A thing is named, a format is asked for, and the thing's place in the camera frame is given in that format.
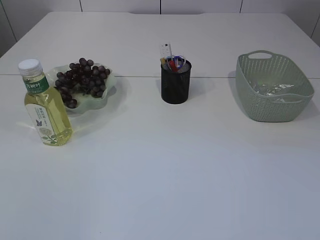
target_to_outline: white tag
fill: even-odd
[[[45,144],[58,144],[57,136],[50,122],[47,110],[37,104],[27,104],[25,106],[30,118]]]

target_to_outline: bottle label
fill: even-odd
[[[43,77],[40,81],[24,82],[28,93],[40,94],[49,88],[49,83],[46,77]]]
[[[27,104],[25,106],[31,120],[45,144],[58,144],[57,136],[50,122],[46,108],[37,104]]]

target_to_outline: yellow oil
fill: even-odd
[[[22,77],[25,82],[33,83],[45,77],[42,73],[36,77]],[[46,91],[39,94],[26,93],[24,105],[37,104],[44,107],[48,113],[52,128],[56,135],[56,143],[44,143],[49,146],[61,146],[67,143],[72,135],[71,124],[62,101],[60,93],[54,88],[49,87]]]

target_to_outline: cooking oil bottle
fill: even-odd
[[[18,65],[27,89],[24,105],[45,145],[64,145],[72,128],[60,93],[50,87],[37,59],[27,59]]]

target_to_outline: grape bunch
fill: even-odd
[[[55,88],[60,92],[64,105],[70,109],[77,107],[74,93],[90,94],[94,98],[101,98],[106,90],[106,79],[110,70],[104,66],[94,66],[94,61],[80,58],[79,63],[70,63],[70,70],[58,72]]]

